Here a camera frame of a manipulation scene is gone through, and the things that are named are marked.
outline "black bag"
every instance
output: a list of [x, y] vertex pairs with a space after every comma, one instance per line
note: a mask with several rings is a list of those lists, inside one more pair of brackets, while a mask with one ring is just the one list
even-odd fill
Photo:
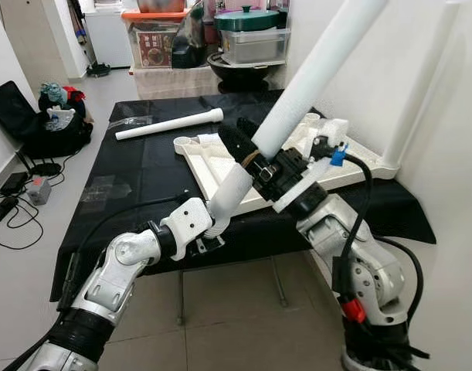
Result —
[[60, 131], [47, 131], [46, 112], [36, 113], [14, 81], [0, 86], [0, 124], [15, 139], [23, 142], [23, 151], [31, 158], [71, 155], [90, 143], [92, 124], [74, 114], [72, 121]]

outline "black cable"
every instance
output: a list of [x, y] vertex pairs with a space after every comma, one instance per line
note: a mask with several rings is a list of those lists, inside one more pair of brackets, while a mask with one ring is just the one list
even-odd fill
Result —
[[405, 247], [401, 243], [398, 243], [394, 240], [390, 240], [389, 238], [383, 236], [373, 235], [373, 237], [375, 238], [375, 240], [382, 241], [403, 251], [413, 262], [413, 266], [416, 271], [417, 285], [416, 291], [414, 293], [413, 302], [411, 303], [411, 305], [409, 306], [409, 310], [407, 311], [407, 323], [410, 324], [414, 314], [416, 313], [416, 309], [418, 308], [419, 303], [421, 302], [421, 297], [423, 296], [424, 276], [421, 263], [419, 262], [417, 256], [408, 247]]
[[14, 361], [12, 361], [10, 364], [8, 364], [2, 371], [16, 371], [18, 370], [26, 360], [32, 356], [34, 352], [38, 350], [40, 346], [44, 342], [47, 341], [49, 338], [49, 335], [51, 331], [64, 319], [64, 312], [59, 313], [59, 316], [57, 317], [57, 320], [53, 323], [52, 327], [50, 330], [42, 336], [35, 344], [33, 344], [31, 347], [29, 347], [23, 354], [21, 354], [18, 358], [16, 358]]
[[63, 173], [60, 173], [60, 175], [62, 175], [63, 178], [61, 180], [59, 180], [57, 183], [51, 184], [50, 185], [51, 187], [58, 186], [60, 183], [63, 183], [66, 180], [66, 176]]
[[[26, 203], [29, 207], [31, 207], [33, 210], [35, 210], [36, 213], [35, 213], [35, 215], [32, 215], [25, 207], [23, 207], [21, 205], [16, 205], [15, 206], [16, 212], [14, 213], [14, 215], [12, 215], [9, 218], [9, 220], [6, 222], [5, 225], [10, 229], [15, 230], [17, 228], [21, 228], [22, 226], [25, 226], [26, 224], [34, 221], [36, 223], [36, 225], [40, 228], [40, 235], [36, 238], [35, 241], [31, 242], [28, 245], [25, 245], [24, 247], [12, 247], [12, 246], [6, 245], [5, 243], [2, 243], [0, 241], [0, 246], [5, 247], [5, 248], [10, 249], [10, 250], [25, 250], [25, 249], [35, 245], [36, 243], [38, 243], [42, 239], [43, 233], [44, 233], [44, 229], [43, 229], [42, 224], [36, 219], [36, 217], [39, 215], [39, 210], [36, 207], [34, 207], [34, 205], [32, 205], [30, 202], [28, 202], [25, 199], [23, 199], [22, 197], [20, 197], [20, 195], [21, 195], [21, 192], [18, 195], [14, 196], [14, 197], [16, 197], [17, 199], [19, 199], [19, 200], [23, 201], [24, 203]], [[3, 198], [5, 198], [5, 196], [0, 193], [0, 199], [3, 199]], [[14, 220], [16, 215], [18, 215], [19, 208], [23, 209], [30, 216], [30, 218], [28, 220], [26, 220], [24, 223], [19, 224], [18, 226], [11, 226], [10, 223]]]
[[60, 172], [59, 172], [58, 174], [55, 174], [54, 176], [50, 177], [48, 180], [55, 179], [55, 178], [57, 178], [59, 175], [64, 176], [63, 173], [64, 173], [64, 170], [66, 169], [66, 162], [67, 162], [70, 158], [72, 158], [72, 157], [76, 156], [78, 153], [80, 153], [80, 151], [81, 151], [81, 148], [78, 149], [76, 152], [74, 152], [72, 155], [67, 156], [67, 157], [64, 159], [64, 161], [63, 161], [62, 167], [60, 168]]
[[362, 221], [364, 220], [366, 213], [368, 212], [369, 203], [372, 197], [373, 190], [373, 177], [372, 172], [369, 167], [359, 158], [346, 154], [345, 160], [352, 162], [359, 166], [365, 175], [365, 198], [361, 204], [361, 208], [358, 211], [356, 220], [351, 228], [351, 231], [348, 234], [347, 240], [344, 244], [344, 249], [341, 253], [341, 275], [342, 279], [340, 280], [341, 287], [339, 294], [343, 296], [344, 301], [350, 301], [353, 299], [354, 295], [351, 293], [352, 282], [351, 282], [351, 269], [349, 267], [349, 254], [351, 253], [352, 243], [358, 234], [359, 227], [361, 226]]
[[17, 205], [16, 205], [16, 214], [19, 212], [19, 211], [18, 211], [18, 208], [19, 208], [19, 207], [21, 207], [23, 210], [25, 210], [25, 211], [28, 213], [28, 215], [30, 215], [31, 219], [30, 219], [29, 221], [33, 220], [33, 221], [39, 226], [39, 228], [40, 228], [40, 235], [36, 238], [36, 240], [34, 240], [33, 242], [29, 243], [28, 245], [25, 245], [24, 247], [13, 247], [13, 246], [9, 246], [9, 245], [6, 245], [6, 244], [4, 244], [4, 243], [2, 243], [2, 242], [0, 241], [0, 246], [5, 247], [5, 248], [10, 249], [10, 250], [25, 250], [25, 249], [27, 249], [27, 248], [33, 246], [35, 243], [38, 243], [38, 242], [42, 239], [42, 237], [43, 237], [43, 226], [42, 226], [42, 224], [40, 224], [40, 222], [39, 222], [38, 220], [34, 219], [33, 215], [32, 215], [27, 209], [25, 209], [25, 208], [22, 207], [22, 206], [17, 206]]
[[112, 219], [113, 217], [125, 213], [127, 211], [133, 210], [133, 209], [138, 209], [140, 207], [144, 206], [150, 206], [150, 205], [157, 205], [159, 203], [171, 203], [174, 201], [178, 201], [188, 195], [187, 192], [185, 192], [182, 195], [176, 195], [176, 196], [171, 196], [171, 197], [165, 197], [163, 199], [153, 199], [150, 201], [145, 201], [142, 203], [137, 203], [135, 205], [131, 205], [128, 207], [125, 207], [123, 209], [120, 209], [114, 213], [109, 214], [108, 216], [105, 216], [102, 218], [95, 226], [90, 230], [90, 232], [87, 233], [87, 235], [83, 238], [81, 241], [80, 245], [76, 249], [76, 251], [73, 253], [73, 256], [71, 257], [67, 274], [66, 274], [66, 279], [63, 284], [63, 294], [60, 298], [59, 305], [57, 306], [58, 311], [64, 311], [68, 308], [70, 305], [71, 301], [74, 299], [75, 295], [75, 286], [76, 286], [76, 279], [77, 279], [77, 271], [80, 266], [80, 260], [82, 258], [82, 252], [84, 250], [84, 247], [88, 243], [89, 239], [96, 233], [96, 231], [104, 225], [108, 220]]

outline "metal container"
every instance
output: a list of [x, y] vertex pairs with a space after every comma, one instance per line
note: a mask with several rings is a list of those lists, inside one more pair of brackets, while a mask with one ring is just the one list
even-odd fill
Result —
[[172, 13], [184, 11], [185, 0], [136, 0], [141, 13]]

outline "white pipe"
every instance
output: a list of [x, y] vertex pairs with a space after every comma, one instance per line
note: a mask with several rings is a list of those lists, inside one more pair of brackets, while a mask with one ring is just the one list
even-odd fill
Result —
[[[253, 136], [253, 143], [265, 157], [271, 159], [280, 150], [386, 2], [347, 0], [342, 5]], [[225, 230], [251, 186], [251, 176], [241, 166], [234, 166], [209, 204], [216, 224], [206, 232], [207, 237], [213, 238]]]
[[215, 224], [205, 232], [205, 237], [214, 238], [226, 230], [230, 223], [230, 217], [252, 186], [251, 175], [236, 163], [208, 204], [210, 215], [215, 220]]
[[358, 45], [388, 0], [347, 0], [253, 136], [272, 159]]
[[462, 1], [445, 2], [445, 9], [436, 27], [431, 48], [426, 54], [416, 83], [409, 93], [399, 122], [379, 163], [387, 168], [398, 168], [406, 147], [433, 96], [434, 76], [441, 63], [445, 45], [453, 28]]
[[141, 135], [159, 133], [161, 131], [167, 131], [178, 128], [185, 128], [186, 126], [204, 124], [205, 122], [219, 122], [223, 120], [223, 112], [220, 108], [215, 108], [208, 112], [201, 114], [192, 114], [191, 116], [185, 116], [176, 118], [174, 120], [158, 122], [157, 124], [151, 124], [142, 126], [140, 128], [134, 128], [125, 131], [119, 131], [115, 134], [115, 138], [118, 141], [123, 139], [129, 139], [139, 137]]

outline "black tablecloth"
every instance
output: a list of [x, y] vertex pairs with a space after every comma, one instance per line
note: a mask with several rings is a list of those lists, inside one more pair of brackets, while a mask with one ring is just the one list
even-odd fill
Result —
[[[224, 94], [167, 100], [137, 100], [115, 104], [110, 122], [126, 117], [150, 115], [153, 122], [197, 114], [215, 107], [224, 111], [225, 122], [235, 124], [238, 117], [261, 122], [281, 94], [281, 90], [265, 93]], [[193, 137], [214, 133], [217, 124], [203, 124], [126, 141], [114, 134], [127, 125], [111, 125], [98, 152], [80, 202], [59, 249], [54, 273], [51, 301], [59, 300], [70, 257], [83, 237], [98, 220], [114, 211], [142, 201], [173, 196], [189, 189], [193, 196], [203, 197], [184, 157], [176, 155], [172, 141], [179, 136]], [[363, 185], [336, 190], [354, 208], [361, 205]], [[100, 251], [116, 235], [132, 231], [147, 220], [158, 222], [177, 205], [165, 203], [131, 210], [105, 223], [87, 244], [80, 278], [84, 282], [93, 269]], [[435, 243], [416, 198], [398, 182], [375, 180], [372, 205], [366, 216], [377, 234], [407, 237]], [[306, 250], [309, 245], [295, 229], [295, 220], [286, 213], [276, 214], [271, 208], [234, 217], [222, 235], [226, 245], [209, 254], [186, 257], [183, 261], [161, 261], [148, 267], [144, 274], [156, 274], [179, 268], [204, 267]]]

